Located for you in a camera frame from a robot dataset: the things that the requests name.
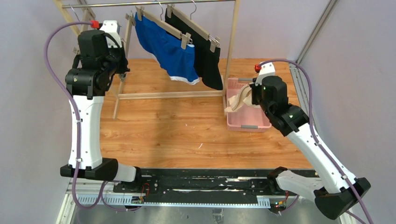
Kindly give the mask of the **blue underwear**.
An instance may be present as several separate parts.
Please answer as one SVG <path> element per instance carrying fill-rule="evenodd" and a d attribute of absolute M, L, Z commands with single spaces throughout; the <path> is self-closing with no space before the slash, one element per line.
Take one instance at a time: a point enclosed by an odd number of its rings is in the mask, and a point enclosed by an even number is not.
<path fill-rule="evenodd" d="M 168 34 L 163 28 L 146 17 L 135 17 L 135 30 L 140 45 L 152 54 L 160 67 L 166 70 L 172 81 L 181 81 L 190 85 L 200 82 L 194 68 L 195 46 L 181 47 L 181 40 Z"/>

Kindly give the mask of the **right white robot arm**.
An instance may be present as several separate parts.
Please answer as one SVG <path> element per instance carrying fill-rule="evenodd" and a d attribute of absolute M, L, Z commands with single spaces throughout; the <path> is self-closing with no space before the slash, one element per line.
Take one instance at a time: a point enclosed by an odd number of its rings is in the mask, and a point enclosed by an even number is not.
<path fill-rule="evenodd" d="M 308 115 L 290 104 L 287 85 L 278 76 L 254 78 L 252 103 L 259 105 L 271 125 L 288 138 L 303 153 L 318 177 L 298 175 L 285 167 L 278 167 L 268 176 L 272 193 L 284 191 L 300 195 L 315 203 L 328 219 L 335 220 L 358 203 L 371 188 L 365 177 L 356 177 L 311 130 Z"/>

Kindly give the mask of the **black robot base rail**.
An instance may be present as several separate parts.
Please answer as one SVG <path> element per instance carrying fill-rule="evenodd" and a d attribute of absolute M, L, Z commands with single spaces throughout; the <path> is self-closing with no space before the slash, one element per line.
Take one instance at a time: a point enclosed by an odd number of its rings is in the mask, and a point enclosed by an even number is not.
<path fill-rule="evenodd" d="M 301 196 L 280 190 L 274 193 L 267 178 L 269 169 L 162 169 L 142 171 L 140 186 L 123 182 L 81 182 L 81 203 L 132 210 L 149 207 L 264 208 L 285 210 Z"/>

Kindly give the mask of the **cream cotton underwear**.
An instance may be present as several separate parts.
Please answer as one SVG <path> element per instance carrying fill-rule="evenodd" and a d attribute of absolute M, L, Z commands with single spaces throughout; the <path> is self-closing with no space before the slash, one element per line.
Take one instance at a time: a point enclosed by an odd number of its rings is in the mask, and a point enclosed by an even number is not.
<path fill-rule="evenodd" d="M 244 105 L 257 108 L 257 105 L 252 103 L 252 88 L 250 84 L 245 84 L 242 86 L 236 95 L 228 99 L 229 106 L 224 109 L 225 113 L 237 112 Z"/>

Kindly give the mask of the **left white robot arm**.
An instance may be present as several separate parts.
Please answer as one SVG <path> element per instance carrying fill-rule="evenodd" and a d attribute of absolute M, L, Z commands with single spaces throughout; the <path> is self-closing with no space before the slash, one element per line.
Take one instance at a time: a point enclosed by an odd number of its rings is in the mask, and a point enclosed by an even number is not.
<path fill-rule="evenodd" d="M 116 73 L 128 71 L 122 44 L 102 30 L 88 30 L 78 36 L 80 54 L 65 76 L 72 118 L 72 148 L 68 164 L 60 175 L 97 181 L 141 183 L 141 169 L 105 158 L 100 150 L 100 116 L 104 96 Z"/>

